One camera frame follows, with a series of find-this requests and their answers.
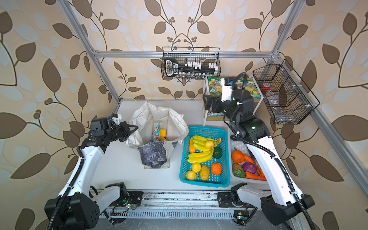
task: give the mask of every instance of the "hanging wire basket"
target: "hanging wire basket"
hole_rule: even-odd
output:
[[[162,47],[162,79],[220,77],[219,52],[215,47]]]
[[[300,82],[293,80],[289,74],[292,70],[292,66],[284,60],[282,64],[269,64],[253,71],[275,124],[299,124],[320,104],[295,70]],[[308,93],[311,99],[308,99],[303,91]]]

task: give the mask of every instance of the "carrot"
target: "carrot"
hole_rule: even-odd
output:
[[[247,179],[253,179],[253,180],[266,180],[265,177],[254,175],[253,173],[250,173],[248,171],[245,172],[245,178],[247,178]]]
[[[264,173],[263,173],[263,171],[262,171],[262,169],[261,169],[260,167],[257,167],[257,173],[258,173],[258,175],[260,175],[261,177],[265,177],[265,175],[264,175]]]
[[[255,165],[254,160],[252,158],[250,158],[247,154],[243,154],[243,155],[244,155],[244,160],[246,162],[250,162]]]

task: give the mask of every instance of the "red onion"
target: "red onion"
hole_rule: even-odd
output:
[[[255,166],[254,164],[250,163],[250,162],[245,162],[243,164],[243,170],[244,172],[250,172],[252,174],[255,174],[257,172],[257,166]]]

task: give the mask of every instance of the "wallpaper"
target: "wallpaper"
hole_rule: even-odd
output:
[[[161,59],[105,58],[103,66],[123,99],[202,99],[204,81],[163,80]],[[264,65],[262,59],[220,59],[221,77],[249,75]],[[100,92],[106,93],[101,85]]]
[[[368,2],[307,0],[281,51],[320,100],[325,113],[368,167]],[[263,120],[268,113],[257,111]],[[320,229],[365,229],[368,199],[313,119],[270,130],[295,183],[312,195],[309,209]]]
[[[96,50],[271,51],[291,0],[70,0]]]
[[[304,7],[281,54],[301,73],[327,118],[366,169],[367,40],[367,1],[316,1]]]
[[[55,1],[1,0],[0,43],[1,228],[44,230],[75,147],[115,101]]]

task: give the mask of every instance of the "blue basket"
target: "blue basket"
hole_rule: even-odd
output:
[[[222,157],[220,159],[212,158],[210,161],[205,163],[201,163],[201,165],[206,165],[211,170],[212,164],[218,162],[222,165],[221,175],[215,176],[212,173],[209,175],[209,179],[207,181],[202,181],[199,173],[197,173],[197,178],[193,181],[187,179],[186,174],[187,171],[191,170],[191,165],[188,160],[189,152],[189,143],[190,138],[194,135],[218,139],[221,138],[221,143],[217,146],[222,150]],[[227,143],[227,132],[222,128],[212,128],[212,127],[203,127],[203,126],[190,126],[189,134],[185,138],[184,147],[183,147],[183,157],[181,159],[181,167],[180,167],[180,180],[183,183],[207,186],[207,187],[227,187],[230,185],[230,171],[228,168],[229,165],[229,153],[228,153],[228,143]]]

